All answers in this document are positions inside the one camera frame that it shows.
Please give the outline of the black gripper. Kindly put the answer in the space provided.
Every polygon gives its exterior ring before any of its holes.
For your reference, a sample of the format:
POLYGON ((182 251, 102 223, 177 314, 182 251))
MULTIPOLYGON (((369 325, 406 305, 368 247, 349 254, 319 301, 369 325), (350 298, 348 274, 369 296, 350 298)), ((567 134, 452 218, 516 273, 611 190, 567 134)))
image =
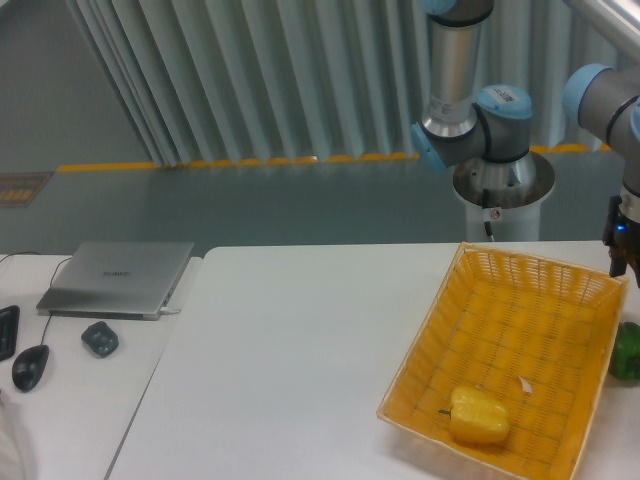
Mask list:
POLYGON ((609 199, 602 242, 609 248, 611 277, 626 273, 626 265, 639 264, 639 224, 621 211, 620 195, 609 199))

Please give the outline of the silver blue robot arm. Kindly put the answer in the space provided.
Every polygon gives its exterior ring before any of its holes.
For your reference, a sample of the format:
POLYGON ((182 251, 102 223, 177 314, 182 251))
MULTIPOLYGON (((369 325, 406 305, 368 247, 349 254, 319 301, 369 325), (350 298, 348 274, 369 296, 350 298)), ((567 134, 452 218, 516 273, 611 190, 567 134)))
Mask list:
MULTIPOLYGON (((508 84, 475 89, 480 29, 490 1, 425 1, 432 27, 431 93, 411 137, 420 160, 452 169, 472 242, 527 242, 539 237, 542 202, 555 184, 552 165, 529 146, 532 101, 508 84)), ((639 267, 639 70, 602 64, 578 69, 562 106, 582 129, 624 161, 603 232, 612 276, 639 267)))

